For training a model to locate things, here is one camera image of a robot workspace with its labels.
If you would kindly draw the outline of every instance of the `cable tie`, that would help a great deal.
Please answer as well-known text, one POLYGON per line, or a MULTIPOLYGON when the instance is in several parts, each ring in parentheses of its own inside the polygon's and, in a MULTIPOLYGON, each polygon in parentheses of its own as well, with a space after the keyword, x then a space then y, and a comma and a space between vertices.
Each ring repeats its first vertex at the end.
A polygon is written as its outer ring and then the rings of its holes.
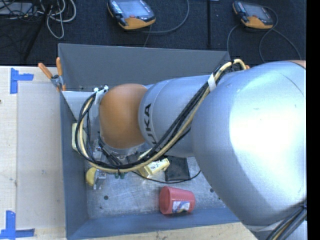
POLYGON ((213 73, 209 76, 209 79, 208 79, 207 82, 208 82, 208 85, 209 85, 210 92, 212 92, 217 86, 213 73))

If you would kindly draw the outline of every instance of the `red plastic cup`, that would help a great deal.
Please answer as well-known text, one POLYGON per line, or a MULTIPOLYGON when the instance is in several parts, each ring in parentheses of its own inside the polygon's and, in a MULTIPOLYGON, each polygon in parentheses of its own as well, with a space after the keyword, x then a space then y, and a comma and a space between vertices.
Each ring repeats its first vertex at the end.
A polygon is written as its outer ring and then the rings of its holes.
POLYGON ((189 190, 164 186, 160 191, 159 206, 162 214, 190 213, 195 204, 195 195, 189 190))

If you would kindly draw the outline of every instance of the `black object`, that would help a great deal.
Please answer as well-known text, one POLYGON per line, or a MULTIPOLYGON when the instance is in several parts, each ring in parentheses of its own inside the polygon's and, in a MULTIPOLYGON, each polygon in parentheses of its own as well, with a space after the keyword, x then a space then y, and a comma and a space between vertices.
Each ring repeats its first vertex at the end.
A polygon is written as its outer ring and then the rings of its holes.
POLYGON ((208 28, 208 49, 211 49, 211 5, 210 0, 206 0, 207 28, 208 28))
POLYGON ((109 0, 108 11, 126 30, 144 28, 155 22, 151 7, 143 0, 109 0))
POLYGON ((165 170, 165 181, 183 181, 190 179, 188 161, 184 157, 167 156, 170 162, 165 170))
POLYGON ((270 14, 261 5, 234 1, 232 7, 240 21, 249 28, 271 29, 274 25, 270 14))

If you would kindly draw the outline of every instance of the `blue tape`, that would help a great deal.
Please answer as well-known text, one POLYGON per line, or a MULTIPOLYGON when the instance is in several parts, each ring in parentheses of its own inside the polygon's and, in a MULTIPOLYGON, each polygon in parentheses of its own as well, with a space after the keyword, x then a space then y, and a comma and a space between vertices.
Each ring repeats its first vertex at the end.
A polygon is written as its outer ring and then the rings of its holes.
POLYGON ((18 81, 32 81, 34 79, 33 74, 19 74, 18 70, 11 68, 11 83, 10 94, 16 94, 18 92, 18 81))
POLYGON ((5 212, 5 229, 0 232, 0 239, 16 240, 16 238, 33 237, 35 229, 16 230, 16 214, 13 211, 5 212))

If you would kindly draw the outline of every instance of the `handheld device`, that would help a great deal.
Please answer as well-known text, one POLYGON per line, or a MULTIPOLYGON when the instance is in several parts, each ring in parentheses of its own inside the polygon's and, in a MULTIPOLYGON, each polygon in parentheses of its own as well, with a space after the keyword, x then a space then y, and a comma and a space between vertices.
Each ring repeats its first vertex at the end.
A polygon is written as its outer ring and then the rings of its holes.
POLYGON ((234 1, 232 7, 241 22, 249 28, 271 29, 274 26, 270 14, 259 4, 234 1))
POLYGON ((156 21, 154 12, 143 0, 109 0, 107 7, 125 30, 144 28, 156 21))

